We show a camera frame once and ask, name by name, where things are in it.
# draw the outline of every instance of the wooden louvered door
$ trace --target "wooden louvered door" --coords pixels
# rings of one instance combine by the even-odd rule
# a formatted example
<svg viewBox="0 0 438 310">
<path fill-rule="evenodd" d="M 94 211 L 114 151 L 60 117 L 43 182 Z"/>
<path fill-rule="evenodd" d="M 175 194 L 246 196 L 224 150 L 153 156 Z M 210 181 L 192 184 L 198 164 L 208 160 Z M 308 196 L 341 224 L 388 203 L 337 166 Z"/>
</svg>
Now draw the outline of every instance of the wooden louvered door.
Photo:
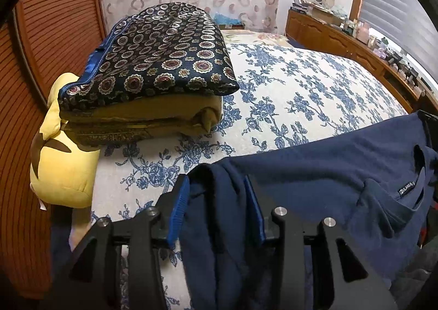
<svg viewBox="0 0 438 310">
<path fill-rule="evenodd" d="M 99 0 L 20 0 L 0 29 L 0 267 L 28 298 L 50 286 L 50 208 L 29 189 L 31 140 L 53 82 L 82 74 L 104 35 Z"/>
<path fill-rule="evenodd" d="M 81 75 L 105 38 L 99 0 L 20 0 L 16 14 L 29 66 L 46 96 L 62 73 Z"/>
<path fill-rule="evenodd" d="M 50 283 L 49 212 L 29 188 L 29 149 L 44 118 L 13 50 L 7 25 L 0 29 L 0 266 L 26 297 Z"/>
</svg>

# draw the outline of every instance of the blue floral bedspread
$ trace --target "blue floral bedspread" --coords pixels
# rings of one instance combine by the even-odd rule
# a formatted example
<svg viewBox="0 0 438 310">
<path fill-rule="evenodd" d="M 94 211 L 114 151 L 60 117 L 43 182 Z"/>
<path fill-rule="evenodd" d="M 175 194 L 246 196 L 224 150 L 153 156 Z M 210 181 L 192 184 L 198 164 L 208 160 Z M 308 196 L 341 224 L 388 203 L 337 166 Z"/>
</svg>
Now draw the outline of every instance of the blue floral bedspread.
<svg viewBox="0 0 438 310">
<path fill-rule="evenodd" d="M 352 60 L 285 47 L 227 48 L 240 91 L 224 97 L 220 124 L 199 138 L 107 146 L 97 168 L 93 219 L 133 217 L 171 190 L 179 173 L 199 163 L 292 147 L 406 114 L 383 85 Z M 168 308 L 191 309 L 179 245 L 160 257 Z M 127 309 L 128 269 L 123 261 L 122 309 Z"/>
</svg>

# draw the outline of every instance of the circle pattern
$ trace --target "circle pattern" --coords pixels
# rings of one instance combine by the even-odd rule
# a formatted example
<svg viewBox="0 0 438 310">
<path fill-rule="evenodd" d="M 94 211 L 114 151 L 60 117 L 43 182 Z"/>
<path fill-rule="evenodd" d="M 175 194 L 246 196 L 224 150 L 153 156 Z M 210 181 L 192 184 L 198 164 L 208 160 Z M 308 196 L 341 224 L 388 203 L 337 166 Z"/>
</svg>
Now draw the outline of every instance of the circle pattern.
<svg viewBox="0 0 438 310">
<path fill-rule="evenodd" d="M 87 111 L 163 93 L 223 96 L 239 88 L 218 26 L 191 4 L 162 3 L 124 18 L 105 42 L 104 53 L 93 53 L 99 64 L 91 80 L 71 85 L 61 109 Z"/>
</svg>

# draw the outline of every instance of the wooden dresser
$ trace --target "wooden dresser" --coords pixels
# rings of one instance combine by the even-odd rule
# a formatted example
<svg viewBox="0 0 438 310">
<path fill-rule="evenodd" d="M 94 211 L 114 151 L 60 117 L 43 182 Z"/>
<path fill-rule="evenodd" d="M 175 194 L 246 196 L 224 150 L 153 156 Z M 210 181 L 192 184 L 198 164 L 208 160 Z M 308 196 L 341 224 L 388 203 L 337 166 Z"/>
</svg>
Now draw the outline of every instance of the wooden dresser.
<svg viewBox="0 0 438 310">
<path fill-rule="evenodd" d="M 286 36 L 307 49 L 358 62 L 388 89 L 408 113 L 424 110 L 438 115 L 438 102 L 428 90 L 425 90 L 426 96 L 417 96 L 394 68 L 373 54 L 372 50 L 359 40 L 292 10 L 289 10 Z"/>
</svg>

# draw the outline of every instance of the plush toy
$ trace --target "plush toy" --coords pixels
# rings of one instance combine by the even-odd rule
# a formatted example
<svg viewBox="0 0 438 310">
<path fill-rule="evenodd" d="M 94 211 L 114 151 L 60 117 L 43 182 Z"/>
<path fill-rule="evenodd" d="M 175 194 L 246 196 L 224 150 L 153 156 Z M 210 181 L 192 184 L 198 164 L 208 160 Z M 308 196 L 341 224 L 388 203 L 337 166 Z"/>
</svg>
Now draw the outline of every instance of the plush toy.
<svg viewBox="0 0 438 310">
<path fill-rule="evenodd" d="M 49 111 L 31 145 L 31 188 L 46 203 L 83 208 L 91 205 L 99 149 L 73 143 L 63 132 L 58 92 L 79 79 L 64 73 L 53 84 Z"/>
</svg>

